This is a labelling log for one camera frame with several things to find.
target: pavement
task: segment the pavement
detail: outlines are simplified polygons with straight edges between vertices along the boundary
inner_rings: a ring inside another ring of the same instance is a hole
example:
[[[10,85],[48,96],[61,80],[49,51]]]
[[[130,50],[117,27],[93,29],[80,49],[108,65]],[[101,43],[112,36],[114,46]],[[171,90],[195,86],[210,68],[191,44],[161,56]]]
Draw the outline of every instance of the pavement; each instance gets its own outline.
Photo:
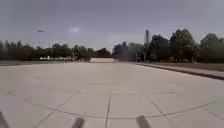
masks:
[[[185,68],[185,67],[164,66],[164,65],[149,64],[149,63],[137,63],[137,65],[165,69],[165,70],[176,71],[176,72],[182,72],[182,73],[188,73],[191,75],[208,77],[208,78],[213,78],[213,79],[218,79],[218,80],[224,80],[224,72],[219,72],[219,71],[211,71],[211,70],[203,70],[203,69],[195,69],[195,68]]]
[[[0,67],[10,128],[223,128],[224,81],[110,59]]]

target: curb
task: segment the curb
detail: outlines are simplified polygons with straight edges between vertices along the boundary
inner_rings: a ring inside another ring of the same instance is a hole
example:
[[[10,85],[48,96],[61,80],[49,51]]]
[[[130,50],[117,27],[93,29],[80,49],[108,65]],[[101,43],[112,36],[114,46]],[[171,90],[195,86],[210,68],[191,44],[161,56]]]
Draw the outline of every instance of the curb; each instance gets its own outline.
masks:
[[[158,69],[169,70],[169,71],[175,71],[175,72],[181,72],[181,73],[186,73],[186,74],[191,74],[191,75],[201,76],[201,77],[207,77],[207,78],[212,78],[212,79],[217,79],[217,80],[224,80],[223,76],[217,76],[217,75],[213,75],[213,74],[205,74],[205,73],[192,72],[192,71],[186,71],[186,70],[157,67],[157,66],[148,65],[148,64],[136,64],[136,65],[158,68]]]

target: bird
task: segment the bird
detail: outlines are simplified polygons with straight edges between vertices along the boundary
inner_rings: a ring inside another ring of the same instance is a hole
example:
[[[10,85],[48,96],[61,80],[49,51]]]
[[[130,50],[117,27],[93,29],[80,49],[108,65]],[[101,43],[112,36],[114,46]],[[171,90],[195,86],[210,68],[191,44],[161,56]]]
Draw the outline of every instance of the bird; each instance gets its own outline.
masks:
[[[37,32],[44,32],[43,30],[38,30]]]

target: sky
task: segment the sky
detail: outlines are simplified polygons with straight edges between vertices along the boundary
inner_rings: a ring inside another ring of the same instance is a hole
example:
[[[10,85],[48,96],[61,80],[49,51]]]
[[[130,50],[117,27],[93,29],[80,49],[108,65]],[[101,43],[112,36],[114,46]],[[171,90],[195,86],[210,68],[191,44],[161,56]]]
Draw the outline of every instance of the sky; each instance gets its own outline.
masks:
[[[187,28],[200,42],[209,32],[224,36],[223,12],[223,0],[0,0],[0,40],[111,50],[143,43],[146,29],[169,39]]]

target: treeline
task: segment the treeline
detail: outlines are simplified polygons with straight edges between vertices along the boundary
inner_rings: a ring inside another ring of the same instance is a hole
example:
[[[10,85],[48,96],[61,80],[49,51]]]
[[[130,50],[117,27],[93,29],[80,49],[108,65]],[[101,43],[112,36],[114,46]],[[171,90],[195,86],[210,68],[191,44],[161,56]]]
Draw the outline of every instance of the treeline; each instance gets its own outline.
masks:
[[[8,42],[0,41],[0,60],[22,60],[32,61],[40,58],[59,58],[68,57],[74,60],[89,60],[91,57],[110,57],[111,53],[106,49],[94,51],[92,48],[75,45],[70,48],[67,44],[54,44],[49,48],[32,47],[29,44],[23,44],[21,41]]]
[[[207,34],[196,43],[187,29],[176,30],[170,39],[153,35],[144,45],[123,42],[115,45],[112,56],[122,61],[224,62],[224,38]]]

